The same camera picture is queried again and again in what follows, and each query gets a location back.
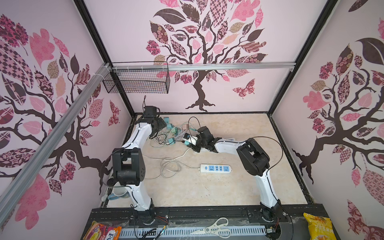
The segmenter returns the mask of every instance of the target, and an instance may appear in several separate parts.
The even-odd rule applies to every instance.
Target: scissors
[[[217,222],[222,220],[222,219],[225,219],[227,222],[217,225]],[[202,230],[196,230],[194,232],[191,232],[191,234],[215,234],[221,238],[229,238],[231,236],[231,230],[228,228],[221,228],[221,227],[225,227],[227,225],[228,225],[228,219],[225,217],[221,217],[211,226],[203,228]],[[219,232],[228,232],[229,235],[224,237],[224,236],[220,235]]]

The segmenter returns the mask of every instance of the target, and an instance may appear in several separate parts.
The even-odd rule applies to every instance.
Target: pink butterfly
[[[234,88],[232,89],[235,93],[238,93],[240,97],[242,97],[244,99],[244,97],[247,95],[247,92],[248,93],[253,93],[255,94],[253,91],[255,90],[255,88],[253,87],[253,85],[255,85],[255,79],[252,79],[245,88]]]
[[[108,126],[112,125],[112,124],[117,124],[119,123],[119,113],[120,113],[120,110],[118,107],[115,107],[115,104],[110,100],[109,101],[109,104],[111,105],[111,110],[112,110],[112,117],[110,117],[109,121],[108,121]]]

